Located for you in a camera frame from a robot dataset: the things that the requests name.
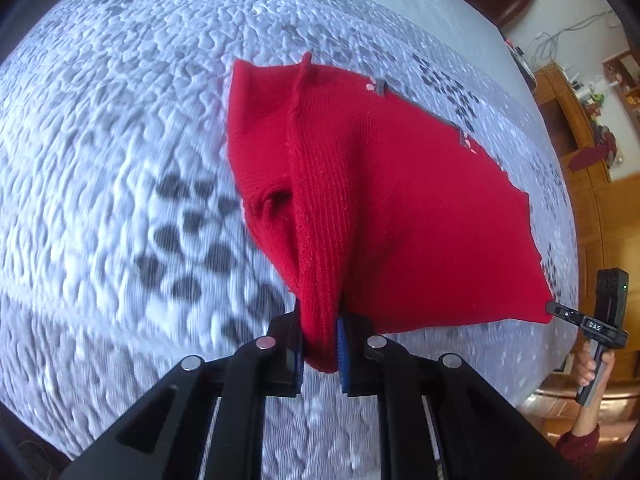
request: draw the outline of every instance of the human hand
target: human hand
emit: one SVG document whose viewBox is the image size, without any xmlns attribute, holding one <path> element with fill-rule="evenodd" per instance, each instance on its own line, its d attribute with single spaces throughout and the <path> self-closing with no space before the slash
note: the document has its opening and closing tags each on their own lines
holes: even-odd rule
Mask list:
<svg viewBox="0 0 640 480">
<path fill-rule="evenodd" d="M 580 386 L 587 386 L 595 378 L 596 363 L 589 354 L 589 350 L 590 344 L 588 341 L 585 341 L 582 345 L 582 350 L 575 353 L 571 375 Z M 602 397 L 607 388 L 607 382 L 609 382 L 615 362 L 616 356 L 613 350 L 607 350 L 602 354 L 602 364 L 600 365 L 602 374 L 600 376 L 600 382 L 591 396 L 590 404 L 588 406 L 581 406 L 578 411 L 578 416 L 571 429 L 571 432 L 575 436 L 587 436 L 593 433 L 598 427 L 600 404 L 602 403 Z"/>
<path fill-rule="evenodd" d="M 594 361 L 589 354 L 589 350 L 589 341 L 585 341 L 582 345 L 582 350 L 575 353 L 574 365 L 571 370 L 571 375 L 579 386 L 587 386 L 595 378 L 596 361 Z M 607 350 L 602 354 L 601 366 L 604 366 L 606 368 L 604 368 L 604 370 L 602 371 L 602 378 L 600 380 L 600 383 L 596 387 L 596 394 L 604 394 L 604 390 L 606 389 L 607 382 L 611 377 L 611 372 L 613 370 L 613 365 L 615 362 L 616 355 L 613 353 L 613 350 Z"/>
</svg>

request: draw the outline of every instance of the red sweater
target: red sweater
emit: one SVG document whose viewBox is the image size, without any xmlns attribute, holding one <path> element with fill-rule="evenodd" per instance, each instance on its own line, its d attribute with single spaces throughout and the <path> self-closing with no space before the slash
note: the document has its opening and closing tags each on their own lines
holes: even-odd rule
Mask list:
<svg viewBox="0 0 640 480">
<path fill-rule="evenodd" d="M 376 330 L 549 322 L 529 197 L 473 139 L 362 75 L 238 60 L 229 160 L 249 231 L 333 372 L 340 300 Z"/>
<path fill-rule="evenodd" d="M 589 468 L 589 462 L 596 451 L 599 439 L 600 426 L 596 426 L 596 429 L 586 436 L 574 436 L 569 431 L 560 437 L 556 444 L 556 449 L 580 473 L 585 474 Z"/>
</svg>

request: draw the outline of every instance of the gray pattern on bedspread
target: gray pattern on bedspread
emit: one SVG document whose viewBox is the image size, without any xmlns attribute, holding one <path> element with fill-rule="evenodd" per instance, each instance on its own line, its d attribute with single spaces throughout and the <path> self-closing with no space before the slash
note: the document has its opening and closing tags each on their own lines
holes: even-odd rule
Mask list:
<svg viewBox="0 0 640 480">
<path fill-rule="evenodd" d="M 0 400 L 69 455 L 184 355 L 229 354 L 292 308 L 242 223 L 226 96 L 236 58 L 307 50 L 472 134 L 529 193 L 550 285 L 576 305 L 574 222 L 540 118 L 408 20 L 370 0 L 64 0 L 0 68 Z M 396 339 L 458 352 L 520 402 L 574 336 L 508 320 Z M 302 396 L 268 401 L 265 478 L 359 477 L 377 455 L 374 401 L 339 395 L 335 376 L 307 369 Z"/>
</svg>

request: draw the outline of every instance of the black handle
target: black handle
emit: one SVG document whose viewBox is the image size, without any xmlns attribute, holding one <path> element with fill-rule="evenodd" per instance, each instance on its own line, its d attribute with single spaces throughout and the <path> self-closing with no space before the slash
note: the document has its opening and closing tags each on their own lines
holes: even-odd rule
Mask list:
<svg viewBox="0 0 640 480">
<path fill-rule="evenodd" d="M 596 369 L 594 370 L 595 378 L 586 386 L 581 386 L 578 388 L 578 394 L 575 396 L 575 400 L 581 406 L 589 406 L 591 403 L 591 399 L 593 398 L 592 393 L 596 390 L 598 384 L 600 384 L 600 380 L 602 378 L 602 373 L 604 372 L 606 365 L 602 365 L 602 354 L 607 351 L 606 346 L 600 344 L 593 339 L 590 341 L 591 343 L 591 357 L 596 361 Z"/>
<path fill-rule="evenodd" d="M 436 480 L 433 444 L 427 424 L 416 359 L 400 343 L 373 336 L 366 358 L 380 364 L 383 394 L 378 396 L 383 480 Z"/>
</svg>

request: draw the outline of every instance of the silver screw head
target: silver screw head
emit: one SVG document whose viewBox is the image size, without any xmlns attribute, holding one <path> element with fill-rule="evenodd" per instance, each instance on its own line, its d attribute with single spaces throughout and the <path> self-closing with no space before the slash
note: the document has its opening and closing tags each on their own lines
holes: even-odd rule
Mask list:
<svg viewBox="0 0 640 480">
<path fill-rule="evenodd" d="M 202 359 L 200 359 L 195 355 L 190 355 L 188 357 L 185 357 L 180 363 L 180 365 L 182 366 L 182 369 L 187 372 L 191 372 L 192 370 L 199 368 L 201 364 L 202 364 Z"/>
<path fill-rule="evenodd" d="M 386 346 L 386 337 L 381 335 L 372 335 L 367 339 L 367 345 L 371 348 L 384 348 Z"/>
<path fill-rule="evenodd" d="M 260 350 L 268 350 L 269 348 L 276 346 L 276 340 L 270 335 L 263 335 L 255 341 L 255 345 Z"/>
<path fill-rule="evenodd" d="M 462 358 L 458 354 L 447 354 L 442 358 L 442 364 L 447 368 L 460 368 L 462 366 Z"/>
</svg>

